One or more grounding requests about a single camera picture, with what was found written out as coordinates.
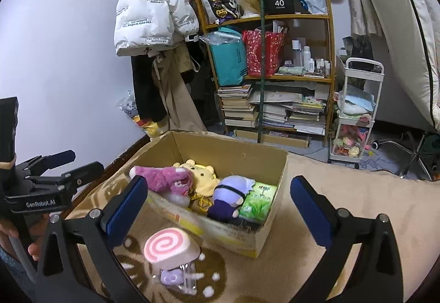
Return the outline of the clear bag with lilac toy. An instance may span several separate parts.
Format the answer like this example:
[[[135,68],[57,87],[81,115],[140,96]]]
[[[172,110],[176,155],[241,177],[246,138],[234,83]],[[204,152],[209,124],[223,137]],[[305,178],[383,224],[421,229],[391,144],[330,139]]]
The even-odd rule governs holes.
[[[152,268],[152,278],[166,289],[188,296],[195,296],[198,292],[198,281],[205,274],[198,272],[196,262],[185,263],[173,269]]]

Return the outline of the white plush with yellow pompoms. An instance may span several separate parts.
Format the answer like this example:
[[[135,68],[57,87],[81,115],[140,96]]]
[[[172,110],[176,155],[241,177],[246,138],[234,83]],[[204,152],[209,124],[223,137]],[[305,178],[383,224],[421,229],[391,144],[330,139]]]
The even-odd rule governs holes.
[[[220,182],[214,168],[210,165],[196,164],[192,159],[188,159],[182,164],[174,163],[173,166],[183,167],[192,172],[193,184],[189,192],[189,208],[200,215],[206,216],[208,209],[213,205],[214,189]]]

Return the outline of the pink bear plush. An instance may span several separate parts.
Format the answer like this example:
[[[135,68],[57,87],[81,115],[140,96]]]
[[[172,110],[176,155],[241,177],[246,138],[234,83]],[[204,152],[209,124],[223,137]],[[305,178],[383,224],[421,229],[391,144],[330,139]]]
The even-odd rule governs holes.
[[[174,195],[187,196],[193,187],[193,173],[184,167],[133,166],[128,175],[131,179],[135,176],[143,177],[147,181],[148,189],[156,193],[171,192]]]

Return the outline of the wooden bookshelf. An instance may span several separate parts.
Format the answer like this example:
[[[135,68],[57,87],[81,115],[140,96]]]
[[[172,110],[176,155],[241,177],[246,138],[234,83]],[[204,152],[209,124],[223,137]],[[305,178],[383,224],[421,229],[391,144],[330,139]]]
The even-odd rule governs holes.
[[[252,17],[252,18],[240,18],[232,21],[226,21],[222,23],[221,25],[218,25],[217,23],[208,23],[207,20],[207,12],[205,11],[204,5],[202,0],[195,0],[196,4],[196,11],[199,23],[201,25],[201,31],[203,34],[207,34],[210,30],[217,30],[220,26],[231,26],[231,25],[238,25],[243,23],[251,23],[256,22],[260,20],[260,16]],[[310,40],[310,45],[312,47],[325,47],[326,48],[326,57],[327,60],[330,61],[330,74],[328,76],[325,76],[323,78],[317,77],[317,76],[296,76],[296,75],[289,75],[289,74],[274,74],[271,77],[266,76],[264,80],[269,81],[304,81],[304,82],[317,82],[322,84],[328,84],[329,91],[328,94],[332,95],[332,92],[335,87],[335,31],[334,31],[334,24],[333,24],[333,11],[332,11],[332,5],[330,0],[326,0],[326,6],[328,9],[327,14],[323,15],[311,15],[311,14],[285,14],[285,15],[264,15],[264,21],[273,21],[273,20],[318,20],[318,21],[324,21],[325,24],[325,41],[318,41],[318,40]],[[216,85],[216,88],[219,88],[219,81],[216,73],[216,68],[213,61],[212,51],[210,48],[207,48],[208,51],[208,57],[210,60],[210,66],[213,72],[213,78]],[[331,123],[333,120],[333,100],[331,98],[328,100],[327,109],[325,111],[325,131],[324,134],[322,134],[322,143],[323,146],[325,143],[328,142],[331,136]],[[295,129],[288,129],[288,128],[281,128],[279,126],[267,126],[267,129],[270,130],[281,130],[281,131],[287,131],[287,132],[295,132]]]

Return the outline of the pink swirl roll plush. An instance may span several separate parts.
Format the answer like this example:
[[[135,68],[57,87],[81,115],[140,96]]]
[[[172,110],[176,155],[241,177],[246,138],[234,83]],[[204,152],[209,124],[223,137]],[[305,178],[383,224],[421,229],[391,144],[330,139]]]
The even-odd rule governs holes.
[[[143,254],[152,266],[170,270],[196,260],[201,248],[182,229],[165,228],[147,239]]]

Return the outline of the purple white plush doll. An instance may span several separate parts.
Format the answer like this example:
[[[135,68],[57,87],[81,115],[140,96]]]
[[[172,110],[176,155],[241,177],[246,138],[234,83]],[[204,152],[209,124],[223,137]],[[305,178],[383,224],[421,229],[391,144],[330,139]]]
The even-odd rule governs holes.
[[[255,184],[244,176],[228,176],[222,179],[213,192],[213,205],[207,211],[211,220],[229,223],[239,216],[239,209]]]

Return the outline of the beige brown patterned blanket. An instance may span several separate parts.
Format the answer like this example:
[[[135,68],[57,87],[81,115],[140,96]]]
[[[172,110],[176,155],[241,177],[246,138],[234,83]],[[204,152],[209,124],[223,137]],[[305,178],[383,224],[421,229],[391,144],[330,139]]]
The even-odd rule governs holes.
[[[304,176],[333,206],[356,217],[389,216],[400,252],[405,299],[418,289],[439,256],[439,184],[400,179],[385,172],[354,170],[291,154],[287,176]],[[124,244],[115,250],[133,283],[152,302],[288,302],[324,253],[289,193],[260,256],[247,258],[201,241],[197,293],[165,289],[142,254],[146,240],[171,222],[145,205]]]

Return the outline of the printed cardboard box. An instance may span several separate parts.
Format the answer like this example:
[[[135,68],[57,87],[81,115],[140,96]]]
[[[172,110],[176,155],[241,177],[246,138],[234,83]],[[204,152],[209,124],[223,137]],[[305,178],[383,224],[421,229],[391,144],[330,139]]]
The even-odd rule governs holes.
[[[143,146],[105,186],[123,188],[137,169],[192,175],[190,204],[152,190],[149,205],[205,241],[257,258],[286,186],[288,152],[211,133],[167,132]]]

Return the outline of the white rolling utility cart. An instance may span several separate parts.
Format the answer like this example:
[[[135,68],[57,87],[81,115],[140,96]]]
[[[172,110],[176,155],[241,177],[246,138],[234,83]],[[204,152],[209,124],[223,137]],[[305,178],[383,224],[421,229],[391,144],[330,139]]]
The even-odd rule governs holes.
[[[341,88],[333,94],[336,131],[330,136],[328,163],[352,164],[358,169],[371,148],[385,70],[372,59],[337,58],[336,75]]]

